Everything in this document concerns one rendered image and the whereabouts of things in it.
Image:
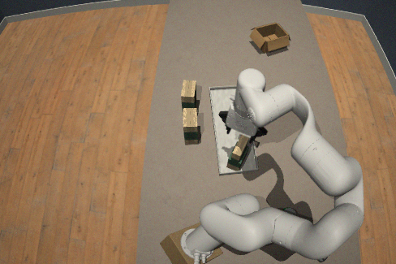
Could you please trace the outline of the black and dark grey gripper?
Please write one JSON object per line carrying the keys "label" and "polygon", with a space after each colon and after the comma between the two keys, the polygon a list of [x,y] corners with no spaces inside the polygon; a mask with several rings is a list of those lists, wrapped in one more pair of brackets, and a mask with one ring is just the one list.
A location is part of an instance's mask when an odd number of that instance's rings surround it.
{"label": "black and dark grey gripper", "polygon": [[220,111],[218,115],[221,117],[222,121],[226,124],[225,125],[227,130],[226,134],[229,134],[230,130],[234,129],[238,132],[250,136],[251,137],[249,141],[250,144],[257,137],[264,136],[268,132],[264,127],[262,128],[256,127],[253,123],[251,123],[249,118],[245,118],[238,115],[234,109],[233,102],[231,103],[228,111]]}

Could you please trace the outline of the green and yellow drink can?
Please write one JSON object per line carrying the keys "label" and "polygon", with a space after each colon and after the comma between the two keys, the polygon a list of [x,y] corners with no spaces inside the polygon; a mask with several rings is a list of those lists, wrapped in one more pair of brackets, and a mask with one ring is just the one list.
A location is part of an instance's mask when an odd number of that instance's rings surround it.
{"label": "green and yellow drink can", "polygon": [[296,215],[295,211],[294,211],[293,209],[291,209],[291,208],[284,208],[284,209],[282,209],[282,210],[285,211],[285,212],[287,212],[287,213]]}

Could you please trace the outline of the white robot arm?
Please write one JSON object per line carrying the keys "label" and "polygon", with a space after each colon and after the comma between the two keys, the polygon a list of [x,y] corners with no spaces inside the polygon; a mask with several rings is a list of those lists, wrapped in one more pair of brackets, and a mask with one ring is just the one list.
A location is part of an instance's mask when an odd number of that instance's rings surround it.
{"label": "white robot arm", "polygon": [[359,162],[343,157],[316,130],[311,105],[299,91],[288,84],[267,91],[265,86],[266,79],[260,71],[241,71],[235,96],[230,96],[236,113],[262,128],[294,112],[303,128],[291,147],[291,157],[322,192],[334,197],[334,209],[313,224],[273,207],[261,209],[257,198],[249,193],[214,201],[201,210],[201,225],[181,236],[181,247],[194,264],[200,264],[201,259],[206,263],[206,258],[222,243],[242,252],[275,243],[305,258],[319,260],[335,252],[363,224],[364,181]]}

